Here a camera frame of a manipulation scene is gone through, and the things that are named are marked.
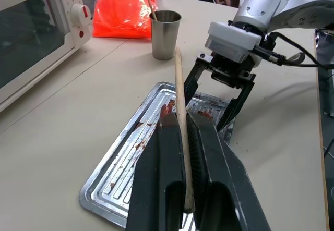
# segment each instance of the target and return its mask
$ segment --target black cable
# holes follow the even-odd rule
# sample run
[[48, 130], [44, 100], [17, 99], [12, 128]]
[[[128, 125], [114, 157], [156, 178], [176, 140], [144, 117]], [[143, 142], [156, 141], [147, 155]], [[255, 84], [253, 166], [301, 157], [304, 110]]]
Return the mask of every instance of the black cable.
[[[299, 44], [295, 43], [294, 41], [292, 41], [291, 39], [287, 38], [285, 35], [279, 33], [279, 32], [273, 32], [273, 33], [270, 33], [270, 36], [273, 37], [274, 39], [279, 37], [281, 38], [282, 40], [286, 41], [287, 43], [291, 44], [292, 46], [298, 48], [300, 51], [302, 51], [305, 55], [307, 55], [312, 61], [313, 63], [315, 63], [315, 65], [317, 67], [320, 67], [320, 68], [323, 68], [325, 70], [328, 70], [328, 69], [334, 69], [334, 67], [330, 67], [330, 66], [326, 66], [326, 65], [323, 65], [321, 63], [319, 63], [316, 58], [314, 58], [313, 55], [311, 55], [309, 53], [309, 51], [307, 51], [305, 48], [303, 48], [302, 46], [300, 46]], [[293, 66], [296, 66], [296, 67], [316, 67], [316, 66], [310, 66], [310, 64], [299, 64], [299, 65], [293, 65]]]
[[324, 152], [324, 158], [326, 157], [326, 155], [329, 153], [330, 148], [333, 146], [334, 144], [334, 139], [330, 142], [330, 144], [328, 145], [328, 148], [326, 149], [326, 151]]

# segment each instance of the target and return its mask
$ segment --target oven door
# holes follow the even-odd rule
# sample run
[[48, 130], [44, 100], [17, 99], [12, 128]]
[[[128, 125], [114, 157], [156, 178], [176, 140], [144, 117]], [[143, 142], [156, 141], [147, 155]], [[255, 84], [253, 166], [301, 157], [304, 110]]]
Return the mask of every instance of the oven door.
[[0, 112], [71, 55], [61, 0], [0, 0]]

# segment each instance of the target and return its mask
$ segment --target table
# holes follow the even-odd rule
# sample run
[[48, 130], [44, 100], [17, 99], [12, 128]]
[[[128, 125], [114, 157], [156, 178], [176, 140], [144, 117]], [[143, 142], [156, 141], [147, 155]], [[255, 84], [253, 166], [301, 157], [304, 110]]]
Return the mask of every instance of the table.
[[[236, 9], [165, 0], [182, 15], [177, 45], [184, 76], [204, 48], [211, 21]], [[314, 53], [313, 30], [280, 30]], [[278, 40], [275, 51], [296, 49]], [[322, 150], [314, 68], [263, 61], [236, 119], [231, 148], [244, 163], [272, 230], [325, 230]], [[85, 211], [79, 190], [159, 81], [175, 82], [174, 63], [151, 55], [149, 41], [92, 39], [0, 114], [1, 230], [117, 230]], [[237, 96], [204, 73], [199, 91]]]

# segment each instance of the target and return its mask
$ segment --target orange plastic bag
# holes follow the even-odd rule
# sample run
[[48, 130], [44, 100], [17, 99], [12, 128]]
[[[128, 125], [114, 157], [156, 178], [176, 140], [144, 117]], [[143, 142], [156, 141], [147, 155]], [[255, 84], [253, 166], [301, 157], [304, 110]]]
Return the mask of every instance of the orange plastic bag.
[[98, 0], [94, 10], [93, 36], [151, 38], [151, 13], [147, 0]]

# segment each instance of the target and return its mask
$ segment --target robotic arm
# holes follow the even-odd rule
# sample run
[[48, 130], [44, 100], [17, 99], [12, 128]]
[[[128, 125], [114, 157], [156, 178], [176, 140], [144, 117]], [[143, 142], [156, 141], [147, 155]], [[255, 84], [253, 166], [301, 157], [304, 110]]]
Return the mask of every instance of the robotic arm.
[[222, 129], [239, 113], [251, 92], [256, 76], [251, 71], [262, 58], [277, 65], [303, 66], [305, 54], [287, 59], [273, 52], [276, 38], [284, 39], [284, 36], [277, 32], [267, 33], [280, 28], [329, 30], [333, 28], [333, 18], [334, 0], [240, 0], [233, 21], [211, 23], [205, 47], [213, 52], [211, 56], [198, 56], [184, 84], [186, 103], [196, 92], [197, 81], [204, 70], [212, 72], [214, 80], [242, 89], [222, 116], [217, 126], [218, 130]]

